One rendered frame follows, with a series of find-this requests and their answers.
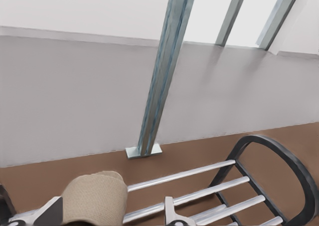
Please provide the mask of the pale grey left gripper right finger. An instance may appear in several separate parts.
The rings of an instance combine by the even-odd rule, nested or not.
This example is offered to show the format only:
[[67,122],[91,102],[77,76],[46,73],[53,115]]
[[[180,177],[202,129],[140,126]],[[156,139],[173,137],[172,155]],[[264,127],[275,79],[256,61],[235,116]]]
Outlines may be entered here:
[[165,226],[197,226],[193,219],[178,215],[175,212],[172,197],[165,197],[164,199],[164,223]]

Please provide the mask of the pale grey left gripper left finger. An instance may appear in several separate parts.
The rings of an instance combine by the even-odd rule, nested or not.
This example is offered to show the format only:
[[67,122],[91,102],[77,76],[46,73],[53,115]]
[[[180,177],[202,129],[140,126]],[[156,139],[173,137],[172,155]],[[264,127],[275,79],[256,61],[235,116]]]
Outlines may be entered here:
[[60,226],[63,221],[63,199],[53,197],[31,217],[34,226]]

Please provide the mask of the beige knit shoe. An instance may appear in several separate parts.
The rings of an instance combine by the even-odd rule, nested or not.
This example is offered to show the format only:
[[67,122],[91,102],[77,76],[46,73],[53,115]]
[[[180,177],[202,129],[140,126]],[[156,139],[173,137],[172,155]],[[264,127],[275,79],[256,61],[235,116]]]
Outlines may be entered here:
[[73,179],[62,193],[63,226],[122,226],[128,186],[116,171]]

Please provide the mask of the black shoe rack silver rods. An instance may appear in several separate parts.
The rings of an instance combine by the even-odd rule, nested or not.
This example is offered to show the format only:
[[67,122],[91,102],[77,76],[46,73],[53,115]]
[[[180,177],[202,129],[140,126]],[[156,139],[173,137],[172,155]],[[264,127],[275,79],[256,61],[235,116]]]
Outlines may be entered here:
[[[304,193],[305,204],[291,219],[284,215],[240,162],[240,156],[252,143],[262,145],[278,155],[297,177]],[[282,144],[259,134],[240,138],[224,161],[127,185],[128,194],[210,170],[217,170],[217,174],[207,188],[177,198],[172,197],[175,212],[193,219],[197,226],[209,226],[224,218],[231,219],[227,226],[242,226],[237,214],[260,203],[265,204],[273,214],[271,219],[260,226],[305,226],[319,214],[319,189],[308,169]],[[34,226],[31,217],[40,208],[17,213],[6,188],[0,184],[0,226]],[[123,225],[143,221],[158,214],[163,214],[165,226],[164,200],[130,213],[125,212]]]

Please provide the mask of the silver frame post with foot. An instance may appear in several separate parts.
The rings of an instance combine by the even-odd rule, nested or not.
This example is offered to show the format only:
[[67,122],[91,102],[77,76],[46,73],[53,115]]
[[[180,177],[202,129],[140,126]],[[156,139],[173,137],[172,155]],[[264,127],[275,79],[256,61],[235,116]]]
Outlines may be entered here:
[[162,153],[155,139],[193,3],[168,0],[138,144],[125,149],[129,159]]

